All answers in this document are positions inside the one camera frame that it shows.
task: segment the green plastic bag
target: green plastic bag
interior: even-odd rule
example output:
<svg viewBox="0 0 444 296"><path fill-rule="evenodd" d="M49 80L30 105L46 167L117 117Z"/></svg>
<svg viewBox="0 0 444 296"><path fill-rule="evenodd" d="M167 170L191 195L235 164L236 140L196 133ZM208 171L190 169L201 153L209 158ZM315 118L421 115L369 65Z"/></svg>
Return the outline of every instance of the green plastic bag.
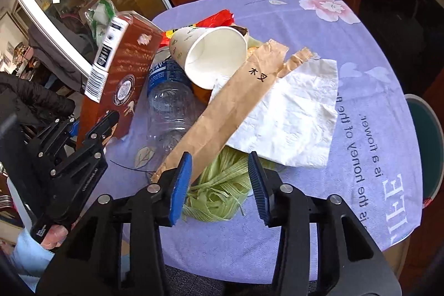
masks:
<svg viewBox="0 0 444 296"><path fill-rule="evenodd" d="M275 166L264 159L261 163L268 169ZM248 154L225 146L189 188L182 213L204 222L231 220L239 208L242 212L250 190Z"/></svg>
<svg viewBox="0 0 444 296"><path fill-rule="evenodd" d="M116 13L117 9L111 0L99 0L86 11L85 16L98 47L102 44L108 25Z"/></svg>

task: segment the person's hand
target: person's hand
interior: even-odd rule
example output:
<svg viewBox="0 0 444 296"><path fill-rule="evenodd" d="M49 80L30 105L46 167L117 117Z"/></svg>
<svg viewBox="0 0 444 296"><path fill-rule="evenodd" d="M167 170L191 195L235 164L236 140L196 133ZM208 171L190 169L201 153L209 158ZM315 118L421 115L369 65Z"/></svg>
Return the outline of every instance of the person's hand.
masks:
<svg viewBox="0 0 444 296"><path fill-rule="evenodd" d="M67 234L68 230L65 227L60 226L59 224L54 224L51 226L43 239L41 246L47 250L52 250L54 247L59 247L66 238Z"/></svg>
<svg viewBox="0 0 444 296"><path fill-rule="evenodd" d="M0 249L3 251L5 255L12 255L12 252L14 251L14 247L12 247L9 243L0 241Z"/></svg>

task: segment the brown paper bag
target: brown paper bag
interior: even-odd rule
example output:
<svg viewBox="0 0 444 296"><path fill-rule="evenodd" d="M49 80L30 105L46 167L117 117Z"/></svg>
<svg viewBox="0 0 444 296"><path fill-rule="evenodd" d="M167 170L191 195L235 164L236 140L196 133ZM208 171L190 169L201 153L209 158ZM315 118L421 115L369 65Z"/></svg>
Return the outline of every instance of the brown paper bag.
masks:
<svg viewBox="0 0 444 296"><path fill-rule="evenodd" d="M177 167L182 154L187 151L193 156L190 182L194 182L277 78L284 77L312 57L304 48L284 64L287 51L288 47L272 39L256 49L166 157L152 181L157 182L163 171Z"/></svg>

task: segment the barcode sticker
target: barcode sticker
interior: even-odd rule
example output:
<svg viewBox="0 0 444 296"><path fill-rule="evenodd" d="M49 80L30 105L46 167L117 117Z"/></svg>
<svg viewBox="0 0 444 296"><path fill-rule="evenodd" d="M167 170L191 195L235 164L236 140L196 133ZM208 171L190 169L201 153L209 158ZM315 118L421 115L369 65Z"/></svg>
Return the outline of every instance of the barcode sticker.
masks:
<svg viewBox="0 0 444 296"><path fill-rule="evenodd" d="M94 102L100 103L105 83L108 78L108 72L99 69L96 65L92 66L91 73L86 83L85 96Z"/></svg>

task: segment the metal screw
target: metal screw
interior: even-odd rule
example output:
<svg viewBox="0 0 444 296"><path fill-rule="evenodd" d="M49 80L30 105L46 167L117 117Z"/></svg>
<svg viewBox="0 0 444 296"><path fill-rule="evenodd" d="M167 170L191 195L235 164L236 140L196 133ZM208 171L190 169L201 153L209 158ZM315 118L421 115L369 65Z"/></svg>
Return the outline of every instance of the metal screw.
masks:
<svg viewBox="0 0 444 296"><path fill-rule="evenodd" d="M160 191L160 186L157 183L153 183L147 187L149 193L157 193Z"/></svg>
<svg viewBox="0 0 444 296"><path fill-rule="evenodd" d="M97 201L100 204L107 204L111 200L111 197L109 195L101 195Z"/></svg>
<svg viewBox="0 0 444 296"><path fill-rule="evenodd" d="M283 183L279 189L283 192L283 193L292 193L293 192L293 186L288 184L288 183Z"/></svg>
<svg viewBox="0 0 444 296"><path fill-rule="evenodd" d="M333 204L341 204L342 198L339 195L331 195L330 202Z"/></svg>

